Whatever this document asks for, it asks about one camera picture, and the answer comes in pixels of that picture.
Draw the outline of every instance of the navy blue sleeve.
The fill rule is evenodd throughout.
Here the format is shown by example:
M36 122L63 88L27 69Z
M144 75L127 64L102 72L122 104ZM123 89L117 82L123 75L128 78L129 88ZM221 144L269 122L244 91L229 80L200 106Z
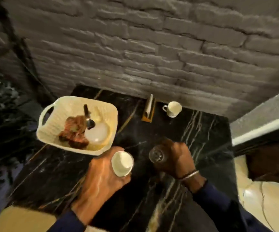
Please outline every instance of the navy blue sleeve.
M219 232L271 232L247 212L240 203L230 200L208 181L193 195L193 199L214 221Z
M84 232L86 226L81 223L73 211L68 211L60 217L48 232Z

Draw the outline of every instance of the plastic basket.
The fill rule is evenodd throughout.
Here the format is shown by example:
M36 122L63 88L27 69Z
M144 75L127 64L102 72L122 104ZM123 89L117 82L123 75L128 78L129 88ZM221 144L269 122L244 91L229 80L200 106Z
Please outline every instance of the plastic basket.
M68 142L61 142L58 137L58 134L64 130L64 123L68 117L84 115L84 104L88 105L92 120L95 122L103 120L107 123L110 129L108 138L105 142L99 145L97 149L95 149L95 146L91 149L91 145L88 145L87 148L82 150L71 148L68 145ZM46 123L42 125L43 118L51 107L53 107L54 110ZM53 104L47 106L42 111L37 128L37 138L44 143L67 151L98 156L111 148L117 130L117 123L118 111L113 104L88 98L64 96L57 99Z

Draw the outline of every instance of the gray brick wall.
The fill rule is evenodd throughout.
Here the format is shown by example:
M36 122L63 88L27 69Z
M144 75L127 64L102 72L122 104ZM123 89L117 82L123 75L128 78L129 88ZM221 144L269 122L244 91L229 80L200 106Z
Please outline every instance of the gray brick wall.
M241 117L279 93L279 0L4 0L40 78ZM5 71L25 85L14 55Z

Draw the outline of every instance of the white trim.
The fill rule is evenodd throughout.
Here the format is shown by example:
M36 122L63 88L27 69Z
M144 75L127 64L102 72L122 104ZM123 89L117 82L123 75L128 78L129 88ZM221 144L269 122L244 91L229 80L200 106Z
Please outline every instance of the white trim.
M257 138L257 137L267 134L269 132L273 132L277 129L279 129L279 119L269 122L265 125L262 125L261 127L257 128L257 129L251 130L250 132L247 132L241 136L238 136L238 137L232 139L232 145L236 146L238 144L249 141L253 138Z

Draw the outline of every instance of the marble countertop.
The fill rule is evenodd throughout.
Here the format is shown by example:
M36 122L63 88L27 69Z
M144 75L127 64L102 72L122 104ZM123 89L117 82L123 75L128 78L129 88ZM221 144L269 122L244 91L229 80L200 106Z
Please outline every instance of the marble countertop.
M189 231L191 221L208 217L185 187L158 173L150 162L150 149L164 136L185 142L200 173L229 197L238 199L227 118L187 108L169 118L162 110L164 103L157 102L153 121L147 123L141 121L144 99L87 86L77 86L71 95L117 107L113 145L124 147L135 160L131 182L103 205L93 226L110 232ZM9 204L60 215L78 195L92 157L44 145L15 180ZM206 224L207 231L213 227L211 223Z

